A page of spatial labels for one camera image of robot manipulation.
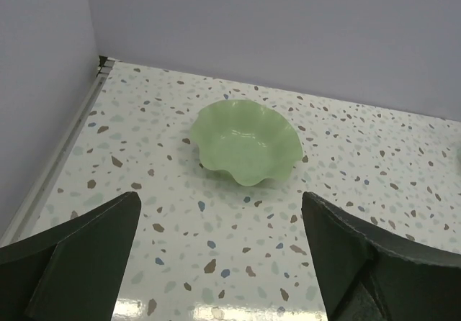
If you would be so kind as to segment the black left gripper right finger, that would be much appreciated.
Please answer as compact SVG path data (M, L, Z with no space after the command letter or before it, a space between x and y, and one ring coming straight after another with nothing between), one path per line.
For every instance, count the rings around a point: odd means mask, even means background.
M313 192L302 215L329 320L459 320L460 255L366 222Z

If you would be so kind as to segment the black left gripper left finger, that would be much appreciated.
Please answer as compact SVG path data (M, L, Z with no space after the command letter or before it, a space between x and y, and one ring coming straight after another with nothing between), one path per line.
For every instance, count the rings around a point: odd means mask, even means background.
M110 320L140 211L126 192L1 248L1 319Z

